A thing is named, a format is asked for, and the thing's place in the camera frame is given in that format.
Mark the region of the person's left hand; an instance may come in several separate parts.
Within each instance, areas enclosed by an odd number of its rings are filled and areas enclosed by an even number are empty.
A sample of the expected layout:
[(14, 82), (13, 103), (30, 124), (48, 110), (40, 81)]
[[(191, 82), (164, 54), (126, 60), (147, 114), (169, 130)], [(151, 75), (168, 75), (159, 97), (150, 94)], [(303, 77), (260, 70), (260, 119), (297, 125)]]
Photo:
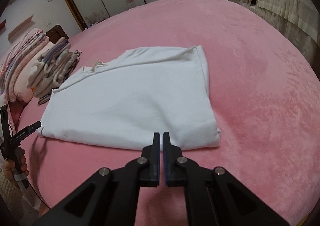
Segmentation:
[(6, 159), (1, 167), (1, 189), (16, 187), (24, 192), (29, 188), (27, 176), (29, 175), (25, 151), (19, 147), (16, 151), (18, 158), (16, 161)]

